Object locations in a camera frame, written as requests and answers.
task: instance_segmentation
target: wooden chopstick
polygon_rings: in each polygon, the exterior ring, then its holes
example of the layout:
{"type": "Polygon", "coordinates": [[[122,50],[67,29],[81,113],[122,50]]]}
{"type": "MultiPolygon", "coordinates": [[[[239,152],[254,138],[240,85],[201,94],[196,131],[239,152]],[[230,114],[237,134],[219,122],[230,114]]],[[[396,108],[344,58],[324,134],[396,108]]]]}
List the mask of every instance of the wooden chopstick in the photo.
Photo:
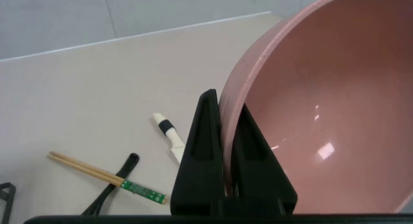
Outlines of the wooden chopstick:
{"type": "Polygon", "coordinates": [[[84,166],[82,166],[82,165],[80,165],[80,164],[73,163],[73,162],[71,162],[71,161],[68,161],[68,160],[65,160],[65,159],[63,159],[63,158],[59,158],[59,157],[53,156],[53,155],[51,155],[51,154],[48,154],[47,157],[50,158],[50,159],[53,159],[53,160],[55,160],[55,161],[64,163],[65,165],[68,165],[69,167],[72,167],[72,168],[74,168],[74,169],[77,169],[77,170],[79,170],[79,171],[81,171],[81,172],[84,172],[84,173],[86,173],[86,174],[88,174],[88,175],[91,175],[91,176],[93,176],[93,177],[96,177],[96,178],[98,178],[98,179],[101,179],[101,180],[103,180],[103,181],[106,181],[106,182],[108,182],[108,183],[111,183],[111,184],[113,184],[113,185],[115,185],[115,186],[117,186],[117,187],[120,187],[120,186],[122,185],[122,183],[123,183],[123,180],[124,180],[124,179],[122,179],[122,178],[121,178],[121,180],[119,180],[119,179],[114,179],[114,178],[108,177],[108,176],[106,176],[106,175],[104,175],[104,174],[101,174],[100,172],[97,172],[97,171],[95,171],[95,170],[91,170],[91,169],[86,168],[86,167],[84,167],[84,166]]]}
{"type": "Polygon", "coordinates": [[[117,175],[113,175],[112,173],[105,172],[105,171],[102,170],[102,169],[99,169],[99,168],[97,168],[97,167],[93,167],[92,165],[89,165],[89,164],[87,164],[87,163],[83,163],[82,161],[79,161],[79,160],[70,158],[70,157],[68,157],[68,156],[59,154],[59,153],[57,153],[57,152],[51,151],[51,152],[49,152],[49,154],[51,154],[52,156],[55,156],[55,157],[64,159],[64,160],[66,160],[66,161],[75,163],[75,164],[77,164],[77,165],[81,165],[81,166],[83,166],[83,167],[85,167],[85,168],[87,168],[87,169],[89,169],[89,170],[92,170],[92,171],[94,171],[94,172],[100,173],[100,174],[102,174],[102,175],[104,175],[104,176],[107,176],[107,177],[109,177],[109,178],[112,178],[112,179],[114,179],[114,180],[120,181],[121,183],[125,180],[125,179],[123,179],[123,178],[121,178],[121,177],[119,177],[119,176],[117,176],[117,175]]]}

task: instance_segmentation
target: black plastic piece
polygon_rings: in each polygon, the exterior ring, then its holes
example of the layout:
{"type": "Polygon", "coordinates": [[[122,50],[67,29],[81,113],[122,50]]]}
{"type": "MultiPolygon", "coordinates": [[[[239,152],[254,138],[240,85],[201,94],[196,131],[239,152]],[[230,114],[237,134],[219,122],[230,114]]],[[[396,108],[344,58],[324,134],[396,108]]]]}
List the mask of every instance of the black plastic piece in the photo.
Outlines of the black plastic piece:
{"type": "Polygon", "coordinates": [[[171,197],[172,215],[274,217],[291,214],[297,194],[244,105],[234,138],[232,181],[224,191],[217,96],[199,98],[171,197]]]}
{"type": "Polygon", "coordinates": [[[12,207],[15,195],[15,186],[10,182],[0,184],[0,199],[6,201],[5,211],[3,212],[3,218],[1,220],[1,224],[7,224],[10,215],[12,214],[12,207]]]}
{"type": "Polygon", "coordinates": [[[169,120],[163,120],[158,124],[159,128],[162,130],[162,133],[166,135],[166,132],[170,129],[173,128],[174,126],[169,120]]]}
{"type": "Polygon", "coordinates": [[[269,216],[292,214],[297,193],[244,105],[232,147],[233,194],[267,209],[269,216]]]}
{"type": "MultiPolygon", "coordinates": [[[[135,168],[137,165],[137,162],[139,162],[139,156],[135,153],[131,153],[126,160],[125,164],[123,164],[121,170],[116,174],[117,176],[121,178],[126,178],[129,176],[131,171],[135,168]]],[[[109,196],[109,194],[116,188],[115,185],[109,184],[103,191],[102,193],[96,198],[96,200],[89,205],[89,207],[83,211],[82,215],[83,216],[98,216],[103,202],[105,202],[105,199],[109,196]]]]}
{"type": "Polygon", "coordinates": [[[291,215],[279,216],[276,218],[225,218],[225,217],[204,217],[204,216],[43,216],[32,218],[25,224],[140,224],[140,223],[413,223],[411,214],[356,214],[356,215],[291,215]]]}
{"type": "Polygon", "coordinates": [[[172,191],[172,215],[212,215],[212,203],[225,197],[219,126],[217,95],[210,89],[198,101],[172,191]]]}

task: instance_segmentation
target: beige table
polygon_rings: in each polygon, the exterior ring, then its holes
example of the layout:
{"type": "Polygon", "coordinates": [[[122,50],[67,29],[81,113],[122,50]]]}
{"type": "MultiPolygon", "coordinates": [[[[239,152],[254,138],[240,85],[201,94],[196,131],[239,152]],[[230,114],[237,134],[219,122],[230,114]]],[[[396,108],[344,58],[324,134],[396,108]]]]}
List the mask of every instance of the beige table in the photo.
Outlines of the beige table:
{"type": "MultiPolygon", "coordinates": [[[[279,18],[253,15],[0,61],[0,183],[17,187],[11,223],[80,214],[106,187],[46,158],[49,150],[170,194],[177,166],[152,120],[161,112],[186,141],[199,96],[218,94],[245,50],[279,18]]],[[[127,191],[103,214],[169,214],[127,191]]]]}

